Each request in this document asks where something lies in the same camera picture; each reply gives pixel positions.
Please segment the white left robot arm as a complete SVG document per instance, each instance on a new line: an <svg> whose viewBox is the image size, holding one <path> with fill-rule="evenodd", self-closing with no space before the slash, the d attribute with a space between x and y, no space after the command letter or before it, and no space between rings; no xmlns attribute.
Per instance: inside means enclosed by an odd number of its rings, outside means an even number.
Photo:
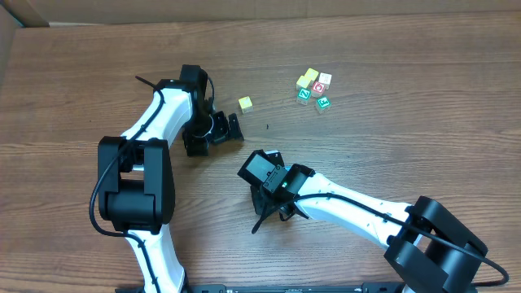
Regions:
<svg viewBox="0 0 521 293"><path fill-rule="evenodd" d="M98 145L98 180L89 217L100 234L125 238L144 277L141 292L189 292L169 222L175 185L169 149L181 136L189 157L206 156L211 145L241 140L235 114L216 111L211 77L199 66L182 66L178 79L151 85L153 98L122 135Z"/></svg>

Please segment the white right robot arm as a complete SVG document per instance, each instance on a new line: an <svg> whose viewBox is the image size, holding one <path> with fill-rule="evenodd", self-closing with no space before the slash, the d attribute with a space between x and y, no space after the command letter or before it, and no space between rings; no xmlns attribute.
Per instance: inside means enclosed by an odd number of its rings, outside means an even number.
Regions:
<svg viewBox="0 0 521 293"><path fill-rule="evenodd" d="M256 213L328 221L384 250L405 292L468 292L488 249L441 203L376 199L342 187L302 164L285 166L277 151L253 151L238 172Z"/></svg>

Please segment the plain yellow wooden block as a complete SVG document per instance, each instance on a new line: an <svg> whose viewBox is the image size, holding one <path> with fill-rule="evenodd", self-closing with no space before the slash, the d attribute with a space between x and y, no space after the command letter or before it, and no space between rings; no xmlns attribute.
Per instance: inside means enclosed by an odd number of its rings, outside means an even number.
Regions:
<svg viewBox="0 0 521 293"><path fill-rule="evenodd" d="M240 109L243 114L253 111L253 104L249 96L242 97L238 100Z"/></svg>

